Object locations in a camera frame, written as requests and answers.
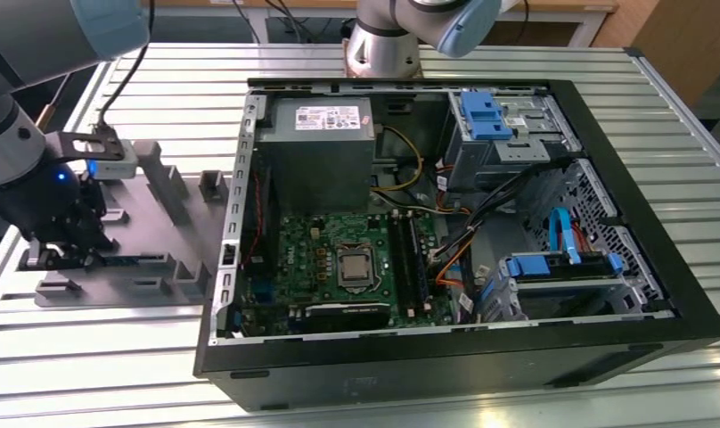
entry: silver metal frame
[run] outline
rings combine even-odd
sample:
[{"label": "silver metal frame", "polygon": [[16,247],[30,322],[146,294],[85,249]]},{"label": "silver metal frame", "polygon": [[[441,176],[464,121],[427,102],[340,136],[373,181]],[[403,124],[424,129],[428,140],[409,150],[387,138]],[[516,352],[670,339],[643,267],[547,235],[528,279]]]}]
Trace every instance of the silver metal frame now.
[{"label": "silver metal frame", "polygon": [[[411,90],[417,90],[419,92],[445,92],[448,94],[448,100],[451,104],[451,113],[453,114],[456,121],[457,121],[457,127],[461,131],[461,134],[465,135],[465,137],[469,139],[471,136],[468,133],[468,125],[464,121],[463,115],[460,113],[460,97],[457,96],[457,93],[463,91],[461,88],[429,88],[424,84],[413,85],[411,88],[399,89],[396,87],[392,87],[392,85],[381,84],[379,87],[368,87],[367,85],[361,88],[353,87],[352,84],[340,85],[340,91],[341,94],[344,91],[344,88],[348,88],[347,94],[353,95],[357,92],[363,92],[365,94],[375,93],[375,92],[385,92],[385,93],[407,93]],[[492,94],[496,94],[499,92],[499,88],[493,86],[475,86],[469,88],[471,90],[479,91],[479,92],[489,92]],[[253,90],[259,90],[260,92],[263,90],[267,90],[264,87],[256,87]],[[315,94],[325,94],[329,92],[327,87],[313,87],[312,92]],[[215,292],[213,292],[213,304],[212,304],[212,311],[211,311],[211,322],[209,322],[209,330],[205,334],[209,334],[208,336],[208,345],[209,346],[228,346],[228,345],[241,345],[241,344],[251,344],[251,343],[261,343],[268,340],[276,340],[276,339],[288,339],[288,338],[303,338],[305,340],[333,340],[333,339],[344,339],[344,338],[356,338],[361,337],[365,334],[371,333],[384,333],[384,334],[397,334],[397,335],[411,335],[411,334],[428,334],[428,333],[448,333],[459,328],[463,328],[463,325],[455,325],[455,326],[432,326],[432,327],[415,327],[415,328],[396,328],[396,329],[387,329],[387,330],[379,330],[372,332],[340,332],[340,333],[307,333],[307,334],[296,334],[296,335],[281,335],[281,336],[253,336],[253,337],[244,337],[240,333],[235,333],[233,338],[224,338],[217,337],[217,330],[220,321],[227,318],[227,308],[231,306],[231,304],[235,301],[236,296],[236,284],[241,284],[243,281],[245,281],[244,274],[241,273],[240,269],[236,269],[239,265],[239,260],[241,259],[241,233],[243,233],[243,221],[244,221],[244,206],[245,206],[245,195],[247,195],[247,186],[248,186],[248,175],[249,175],[249,169],[251,169],[251,162],[252,162],[252,152],[255,150],[255,133],[256,133],[256,119],[263,118],[265,115],[265,108],[267,108],[267,96],[265,95],[249,95],[245,99],[245,107],[244,107],[244,116],[241,118],[241,129],[239,133],[239,151],[236,153],[236,162],[235,162],[235,180],[231,187],[231,193],[228,197],[228,211],[225,213],[225,230],[224,230],[224,239],[221,243],[221,258],[220,258],[220,265],[217,270],[217,278],[215,282]],[[555,113],[560,114],[561,112],[557,109],[557,105],[555,105]],[[571,133],[571,128],[568,124],[565,123],[564,116],[553,116],[556,123],[559,125],[559,128],[561,130],[565,130],[569,132],[569,134],[565,134],[567,143],[569,146],[573,144],[579,144],[579,142],[575,141],[573,133]],[[568,169],[565,173],[560,172],[548,172],[547,174],[551,174],[551,178],[543,178],[541,180],[536,181],[535,184],[529,184],[528,190],[525,192],[528,193],[539,193],[541,195],[540,198],[537,197],[529,197],[529,203],[527,204],[527,207],[531,207],[529,210],[532,212],[551,212],[551,207],[556,204],[553,201],[557,199],[559,194],[567,194],[567,185],[572,182],[571,180],[575,180],[575,177],[579,178],[584,176],[587,179],[587,182],[589,183],[591,187],[593,188],[595,195],[597,197],[596,203],[603,207],[603,211],[605,212],[608,217],[616,216],[616,208],[612,204],[612,202],[608,199],[605,188],[600,182],[600,179],[597,178],[597,175],[595,173],[595,170],[592,168],[592,165],[589,164],[588,160],[580,160],[579,161],[579,170],[576,169]],[[541,219],[535,218],[535,223],[541,222]],[[648,265],[646,261],[643,260],[639,251],[638,246],[632,242],[632,238],[629,236],[629,233],[624,227],[615,226],[612,227],[616,231],[616,237],[623,243],[623,245],[628,248],[628,250],[632,252],[632,258],[638,263],[639,272],[642,272],[642,275],[639,275],[636,278],[634,278],[634,281],[624,281],[621,280],[623,284],[627,284],[631,288],[625,291],[616,290],[616,295],[609,296],[609,300],[612,301],[612,305],[616,308],[620,308],[621,305],[616,304],[616,296],[619,300],[624,298],[624,295],[629,296],[629,298],[634,299],[639,305],[644,304],[648,299],[646,298],[646,295],[643,294],[643,291],[640,290],[642,287],[646,285],[650,285],[650,287],[658,292],[658,295],[662,296],[660,286],[656,284],[655,278],[652,274],[650,273]],[[533,245],[539,248],[536,248],[536,251],[543,251],[541,245],[537,242],[533,242]],[[225,247],[233,246],[236,248],[236,256],[235,256],[235,262],[233,264],[227,263],[224,264],[224,258],[223,254],[225,251]],[[599,251],[611,252],[609,249],[609,243],[605,242],[603,239],[603,236],[600,236],[600,239],[593,244],[595,248]],[[503,284],[496,284],[496,286],[500,285],[500,290],[496,290],[496,292],[503,292]],[[516,300],[515,297],[508,296],[507,299],[504,299],[505,303]],[[660,314],[660,317],[670,317],[672,316],[671,311],[664,310]],[[572,321],[575,323],[583,322],[583,320],[588,317],[569,317],[564,318],[568,321]],[[499,324],[500,322],[489,322],[489,326]],[[473,324],[468,325],[471,327],[484,326],[483,324]],[[525,324],[525,325],[515,325],[515,326],[532,326],[533,324]]]}]

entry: orange wire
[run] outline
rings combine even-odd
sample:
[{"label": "orange wire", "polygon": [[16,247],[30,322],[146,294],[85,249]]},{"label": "orange wire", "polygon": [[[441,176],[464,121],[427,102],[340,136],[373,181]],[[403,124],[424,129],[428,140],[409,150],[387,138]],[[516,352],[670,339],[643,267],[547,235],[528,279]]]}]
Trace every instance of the orange wire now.
[{"label": "orange wire", "polygon": [[447,273],[447,270],[451,268],[451,266],[453,265],[455,261],[460,258],[460,256],[464,254],[464,251],[465,249],[471,246],[471,243],[475,241],[475,238],[471,238],[471,240],[468,240],[468,242],[465,243],[465,245],[463,247],[460,247],[460,250],[457,250],[457,252],[455,253],[453,257],[451,258],[451,260],[447,262],[447,265],[444,265],[444,269],[441,270],[440,274],[436,275],[436,284],[439,284],[441,281],[448,281],[448,280],[443,280],[443,277],[444,277],[444,274]]},{"label": "orange wire", "polygon": [[[455,208],[447,208],[444,207],[444,205],[441,205],[441,198],[444,196],[444,192],[440,190],[437,193],[436,193],[436,208],[439,209],[439,211],[441,212],[453,212],[455,211]],[[459,209],[459,211],[464,214],[468,214],[471,215],[471,210],[467,209],[465,207],[461,207]]]}]

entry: mesh panel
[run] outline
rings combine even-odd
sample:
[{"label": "mesh panel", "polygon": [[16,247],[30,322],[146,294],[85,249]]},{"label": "mesh panel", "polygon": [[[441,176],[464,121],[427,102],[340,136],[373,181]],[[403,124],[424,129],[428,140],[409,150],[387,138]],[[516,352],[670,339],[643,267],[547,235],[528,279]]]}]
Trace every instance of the mesh panel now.
[{"label": "mesh panel", "polygon": [[529,215],[524,222],[531,245],[537,251],[549,250],[548,216],[553,208],[564,207],[579,219],[593,250],[619,254],[625,262],[627,276],[643,278],[643,293],[650,300],[658,299],[660,291],[643,259],[632,251],[636,247],[631,244],[627,229],[600,224],[600,218],[613,217],[616,209],[597,180],[591,181],[593,176],[592,166],[580,160],[565,171],[547,172],[529,183],[519,197],[519,209],[525,213],[545,214],[545,217]]}]

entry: metal workbench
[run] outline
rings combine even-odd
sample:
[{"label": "metal workbench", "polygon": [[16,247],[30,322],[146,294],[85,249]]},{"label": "metal workbench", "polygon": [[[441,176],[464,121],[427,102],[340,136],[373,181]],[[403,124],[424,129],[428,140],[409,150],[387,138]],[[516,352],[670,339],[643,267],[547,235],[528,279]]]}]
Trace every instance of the metal workbench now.
[{"label": "metal workbench", "polygon": [[[100,67],[69,130],[133,63]],[[620,50],[483,48],[460,60],[421,52],[429,77],[560,78],[577,83],[611,143],[720,312],[720,148],[647,62]],[[108,121],[157,139],[193,174],[231,169],[251,77],[340,77],[341,48],[153,45]],[[0,427],[130,424],[245,426],[720,426],[720,342],[592,387],[248,415],[190,375],[201,307],[41,309],[40,273],[14,272],[24,244],[0,248]]]}]

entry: robotic arm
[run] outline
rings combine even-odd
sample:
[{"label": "robotic arm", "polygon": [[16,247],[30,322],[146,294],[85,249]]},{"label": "robotic arm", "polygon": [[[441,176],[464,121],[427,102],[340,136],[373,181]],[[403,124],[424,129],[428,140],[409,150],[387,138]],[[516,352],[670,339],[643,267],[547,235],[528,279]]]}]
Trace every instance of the robotic arm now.
[{"label": "robotic arm", "polygon": [[[125,153],[116,135],[44,135],[10,93],[110,61],[146,42],[137,0],[0,1],[0,216],[33,243],[22,268],[81,268],[94,250],[110,248],[100,186],[66,162],[120,161]],[[77,140],[104,150],[80,152]]]},{"label": "robotic arm", "polygon": [[419,39],[461,57],[479,46],[500,14],[516,1],[359,0],[347,66],[361,78],[412,77],[420,69]]}]

